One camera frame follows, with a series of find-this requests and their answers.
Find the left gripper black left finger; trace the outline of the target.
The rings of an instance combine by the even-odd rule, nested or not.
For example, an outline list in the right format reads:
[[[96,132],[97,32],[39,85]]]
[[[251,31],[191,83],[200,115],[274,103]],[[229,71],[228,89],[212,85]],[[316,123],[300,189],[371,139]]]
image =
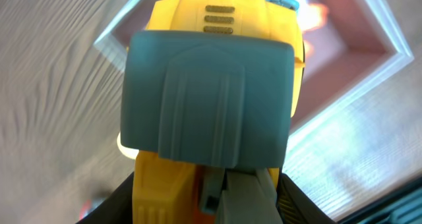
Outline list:
[[[133,224],[133,181],[131,173],[99,206],[76,224]]]

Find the yellow toy truck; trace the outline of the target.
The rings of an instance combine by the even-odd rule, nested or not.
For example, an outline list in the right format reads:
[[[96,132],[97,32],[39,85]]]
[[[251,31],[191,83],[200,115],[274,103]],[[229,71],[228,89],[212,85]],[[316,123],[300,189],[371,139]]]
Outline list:
[[[157,0],[128,47],[134,223],[281,223],[305,68],[296,0]]]

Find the white plush duck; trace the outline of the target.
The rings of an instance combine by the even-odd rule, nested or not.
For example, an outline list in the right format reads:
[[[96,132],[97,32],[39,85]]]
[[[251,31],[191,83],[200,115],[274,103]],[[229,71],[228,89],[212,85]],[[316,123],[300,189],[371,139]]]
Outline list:
[[[329,9],[322,3],[312,3],[309,0],[297,0],[299,10],[297,21],[303,34],[318,30],[326,25]]]

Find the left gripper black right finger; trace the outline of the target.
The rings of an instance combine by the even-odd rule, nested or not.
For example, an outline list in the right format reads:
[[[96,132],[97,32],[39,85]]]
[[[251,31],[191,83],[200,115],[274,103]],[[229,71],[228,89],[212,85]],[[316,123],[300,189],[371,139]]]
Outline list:
[[[284,224],[336,224],[284,173],[278,179],[277,195]]]

